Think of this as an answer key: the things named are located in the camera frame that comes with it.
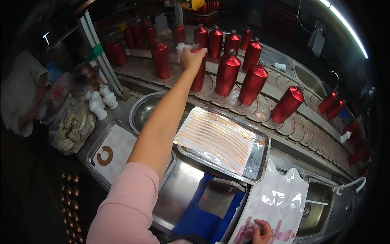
electrical cable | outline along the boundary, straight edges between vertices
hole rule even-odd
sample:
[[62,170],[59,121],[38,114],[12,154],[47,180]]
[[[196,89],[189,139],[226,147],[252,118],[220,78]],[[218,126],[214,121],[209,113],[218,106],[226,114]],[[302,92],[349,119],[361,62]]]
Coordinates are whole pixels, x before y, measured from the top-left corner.
[[325,12],[324,17],[322,18],[322,20],[320,20],[320,22],[318,23],[318,25],[317,25],[317,26],[314,28],[314,30],[312,30],[312,31],[308,31],[308,30],[306,30],[306,29],[303,27],[302,22],[301,22],[301,20],[299,19],[299,11],[300,11],[300,9],[301,9],[301,0],[299,0],[298,13],[297,13],[297,15],[296,15],[296,18],[298,19],[299,23],[301,24],[301,27],[302,27],[306,32],[312,33],[312,32],[315,31],[315,30],[318,28],[318,26],[322,23],[322,21],[324,20],[326,14],[328,13],[328,11],[329,11],[329,9],[330,9],[330,6],[329,6],[329,8],[326,10],[326,12]]

metal bowl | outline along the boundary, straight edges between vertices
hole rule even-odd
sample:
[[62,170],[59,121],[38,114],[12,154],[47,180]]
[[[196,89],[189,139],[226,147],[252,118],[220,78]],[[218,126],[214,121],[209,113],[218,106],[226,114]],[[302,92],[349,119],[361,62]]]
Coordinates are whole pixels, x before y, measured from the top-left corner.
[[150,114],[165,93],[151,93],[140,98],[131,108],[129,122],[135,133],[139,134]]

white plastic jug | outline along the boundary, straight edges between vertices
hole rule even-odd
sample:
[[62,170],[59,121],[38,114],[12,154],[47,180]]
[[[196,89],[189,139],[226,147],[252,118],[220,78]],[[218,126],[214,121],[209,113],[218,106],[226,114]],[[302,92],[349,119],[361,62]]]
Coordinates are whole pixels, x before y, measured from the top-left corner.
[[154,18],[156,22],[156,31],[157,35],[161,36],[161,33],[165,30],[168,29],[168,22],[167,18],[164,13],[156,15]]

stainless steel tray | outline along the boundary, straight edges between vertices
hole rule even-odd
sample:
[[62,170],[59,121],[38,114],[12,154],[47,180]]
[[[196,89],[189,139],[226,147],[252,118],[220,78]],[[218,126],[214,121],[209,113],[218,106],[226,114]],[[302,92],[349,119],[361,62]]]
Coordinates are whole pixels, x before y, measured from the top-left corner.
[[246,182],[251,185],[257,185],[260,182],[264,165],[266,162],[268,162],[269,151],[271,149],[271,138],[269,138],[268,135],[263,130],[249,124],[244,120],[236,118],[230,114],[224,113],[220,110],[213,109],[210,107],[203,107],[202,109],[226,117],[231,121],[235,122],[236,124],[238,124],[239,126],[243,127],[244,129],[255,134],[253,137],[255,143],[253,144],[252,152],[249,155],[248,161],[246,162],[243,175],[239,176],[227,169],[224,169],[212,163],[206,157],[197,153],[196,151],[177,145],[179,152],[193,160],[196,160],[204,165],[209,166],[212,169],[218,170],[219,172],[222,172],[240,181]]
[[[119,119],[113,120],[108,124],[108,126],[104,129],[104,131],[102,131],[101,135],[98,137],[98,139],[96,140],[92,148],[89,150],[87,157],[85,158],[85,166],[89,170],[90,174],[107,192],[110,191],[111,184],[95,169],[94,167],[95,162],[93,161],[93,158],[95,156],[95,153],[103,143],[104,139],[106,139],[106,137],[108,136],[108,134],[110,133],[114,125],[119,125],[120,127],[124,128],[128,132],[133,133],[136,137],[138,137],[138,134],[135,133],[129,126],[125,125],[121,120]],[[158,190],[160,190],[161,187],[164,185],[166,179],[168,178],[175,164],[176,164],[176,154],[174,151],[172,151],[171,157],[169,159],[169,163],[164,173],[164,177],[160,182],[160,186],[158,187]]]

pink shirt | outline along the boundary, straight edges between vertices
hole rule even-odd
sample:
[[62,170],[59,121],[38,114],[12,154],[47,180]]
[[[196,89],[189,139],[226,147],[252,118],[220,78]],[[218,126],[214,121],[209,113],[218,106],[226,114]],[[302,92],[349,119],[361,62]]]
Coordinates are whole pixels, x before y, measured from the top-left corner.
[[[143,163],[126,164],[107,198],[100,204],[88,231],[87,243],[159,244],[152,234],[152,211],[157,202],[159,179]],[[173,243],[188,243],[179,240]]]

